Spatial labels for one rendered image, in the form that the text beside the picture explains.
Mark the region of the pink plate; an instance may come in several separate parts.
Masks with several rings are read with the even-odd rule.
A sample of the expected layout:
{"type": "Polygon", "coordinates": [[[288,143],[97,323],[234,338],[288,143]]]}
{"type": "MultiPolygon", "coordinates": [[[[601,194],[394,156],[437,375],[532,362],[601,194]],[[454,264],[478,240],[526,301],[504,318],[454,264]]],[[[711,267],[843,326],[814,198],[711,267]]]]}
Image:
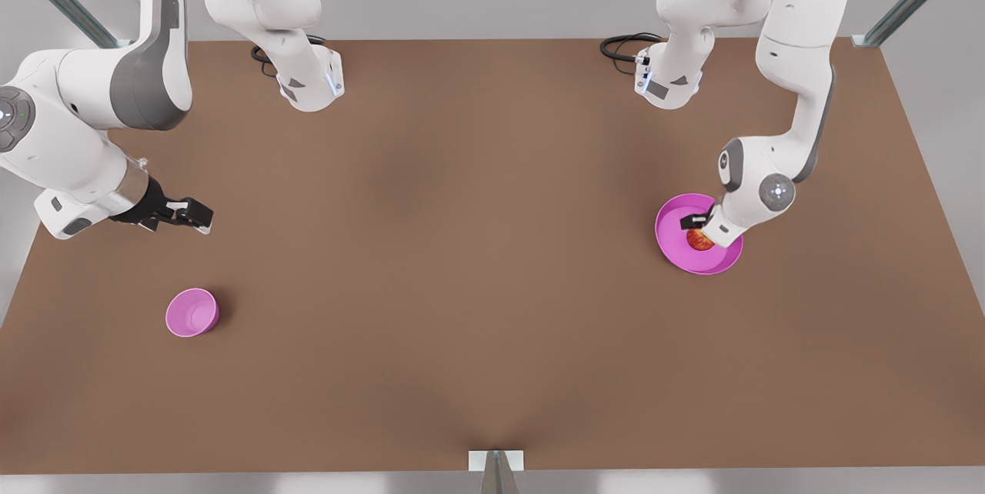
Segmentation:
{"type": "Polygon", "coordinates": [[[697,251],[686,239],[687,231],[679,221],[687,215],[704,213],[714,199],[700,193],[686,193],[669,199],[656,215],[654,233],[660,249],[679,269],[696,275],[719,274],[738,262],[743,251],[743,237],[728,248],[713,244],[707,251],[697,251]]]}

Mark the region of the pink bowl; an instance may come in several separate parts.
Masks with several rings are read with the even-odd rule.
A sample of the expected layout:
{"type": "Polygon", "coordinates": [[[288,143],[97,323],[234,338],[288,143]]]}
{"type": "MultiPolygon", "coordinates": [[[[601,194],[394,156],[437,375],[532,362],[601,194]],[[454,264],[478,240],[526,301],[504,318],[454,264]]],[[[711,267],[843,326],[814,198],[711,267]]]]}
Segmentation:
{"type": "Polygon", "coordinates": [[[180,292],[169,302],[165,311],[165,325],[169,332],[183,339],[210,332],[218,320],[218,302],[206,289],[180,292]]]}

